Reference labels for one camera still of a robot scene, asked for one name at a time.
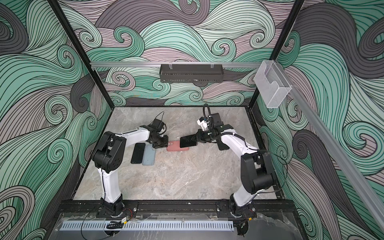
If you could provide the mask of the black phone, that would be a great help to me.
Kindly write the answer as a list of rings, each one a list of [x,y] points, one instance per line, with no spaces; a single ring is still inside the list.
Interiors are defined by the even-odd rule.
[[[196,135],[188,135],[180,138],[180,148],[189,148],[197,146],[197,136]]]

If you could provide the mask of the black phone case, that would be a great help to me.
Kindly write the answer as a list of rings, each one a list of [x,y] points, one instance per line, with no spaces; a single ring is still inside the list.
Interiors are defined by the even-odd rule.
[[[220,151],[225,151],[230,149],[230,147],[228,147],[226,144],[222,142],[221,138],[218,138],[216,140],[216,143]]]

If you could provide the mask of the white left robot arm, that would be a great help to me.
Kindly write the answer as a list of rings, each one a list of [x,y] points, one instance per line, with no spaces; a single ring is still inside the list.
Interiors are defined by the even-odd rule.
[[[142,125],[125,133],[103,133],[91,154],[91,160],[102,181],[102,209],[111,217],[119,217],[124,211],[118,168],[122,164],[125,148],[146,143],[151,144],[154,149],[165,148],[169,142],[166,131],[167,125],[162,120],[154,119],[149,125]]]

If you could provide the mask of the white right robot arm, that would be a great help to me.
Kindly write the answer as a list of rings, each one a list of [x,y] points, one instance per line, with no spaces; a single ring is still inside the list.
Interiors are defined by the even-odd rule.
[[[250,145],[231,125],[225,125],[218,113],[213,114],[208,104],[203,105],[201,127],[196,139],[200,143],[215,143],[219,150],[231,150],[240,159],[241,186],[230,197],[231,215],[240,218],[256,196],[269,194],[276,183],[276,174],[271,163],[265,162],[266,151]]]

